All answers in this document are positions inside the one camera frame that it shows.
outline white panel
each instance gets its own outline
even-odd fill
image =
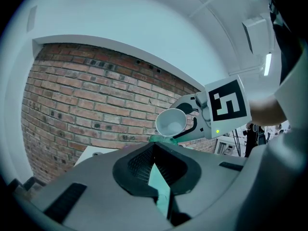
[[[84,150],[84,152],[81,154],[80,158],[77,160],[74,166],[76,166],[77,164],[80,164],[81,162],[83,162],[84,160],[87,160],[90,157],[93,157],[94,153],[106,154],[106,153],[114,152],[117,150],[118,149],[109,149],[109,148],[95,147],[95,146],[89,145]]]
[[[259,57],[251,53],[242,25],[242,21],[259,15],[260,9],[255,9],[251,4],[250,0],[214,0],[209,5],[225,25],[237,50],[241,69],[263,64]]]
[[[34,28],[36,11],[37,11],[37,6],[34,6],[30,9],[28,23],[27,23],[27,32],[31,31]]]
[[[250,42],[250,50],[253,55],[266,55],[269,53],[268,25],[262,17],[255,17],[243,21],[247,32],[247,40]]]
[[[257,74],[239,74],[244,88],[251,89],[250,87],[253,87],[254,84],[260,79],[260,73]]]
[[[222,58],[227,71],[230,73],[240,70],[231,41],[215,16],[207,8],[204,8],[194,15],[192,19],[203,31],[205,37],[211,41]]]

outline brick wall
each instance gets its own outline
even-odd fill
[[[88,146],[121,149],[157,134],[155,119],[198,90],[140,59],[77,44],[47,44],[34,61],[22,105],[22,130],[34,175],[49,182]],[[188,125],[193,124],[188,115]],[[212,152],[216,140],[185,144]]]

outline cable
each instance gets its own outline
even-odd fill
[[[205,118],[204,118],[204,116],[203,116],[203,112],[201,111],[201,116],[202,116],[202,118],[203,118],[203,120],[205,121],[205,124],[207,125],[207,127],[209,128],[209,129],[212,129],[212,126],[210,126],[210,125],[208,125],[208,121],[211,121],[211,119],[209,119],[209,120],[206,120]]]
[[[194,99],[196,100],[196,104],[198,105],[198,103],[197,103],[197,93],[195,93],[194,94]],[[207,122],[207,121],[211,121],[211,118],[209,118],[208,120],[206,120],[205,118],[204,118],[204,116],[203,116],[203,112],[202,112],[203,110],[201,110],[201,115],[202,115],[202,118],[203,118],[203,120],[205,121],[205,123]]]
[[[239,151],[240,151],[240,155],[242,154],[241,153],[241,145],[240,145],[240,139],[239,139],[239,135],[237,134],[237,130],[235,130],[235,135],[236,135],[236,139],[237,139],[237,143],[239,145]]]
[[[237,144],[236,144],[236,142],[235,142],[235,136],[234,136],[234,132],[233,132],[233,130],[232,130],[232,134],[233,134],[233,138],[234,138],[234,143],[235,143],[235,146],[236,146],[237,154],[238,154],[238,155],[239,155],[239,157],[240,157],[240,156],[241,156],[241,154],[240,154],[239,149],[237,148]]]

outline person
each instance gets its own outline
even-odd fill
[[[249,157],[252,149],[259,144],[259,141],[263,141],[263,140],[259,140],[259,137],[264,136],[262,135],[264,134],[264,128],[261,126],[258,126],[258,130],[254,131],[253,126],[254,126],[253,123],[246,124],[247,143],[246,143],[245,157]]]
[[[278,135],[280,133],[282,129],[282,125],[279,124],[279,125],[276,125],[276,126],[271,126],[271,127],[268,127],[267,131],[268,131],[268,137],[266,139],[266,143],[269,142],[270,139],[272,139],[272,137],[274,135]]]
[[[288,128],[284,131],[284,133],[288,133],[291,129],[291,126],[289,125]]]
[[[300,58],[303,52],[303,41],[285,25],[273,2],[269,6],[273,29],[281,50],[281,84]],[[249,101],[249,106],[251,122],[259,126],[274,126],[287,120],[274,95],[261,101]]]

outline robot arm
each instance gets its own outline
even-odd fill
[[[212,139],[251,121],[250,109],[239,76],[205,85],[205,91],[184,95],[170,108],[185,114],[197,111],[193,127],[174,136],[178,142]]]

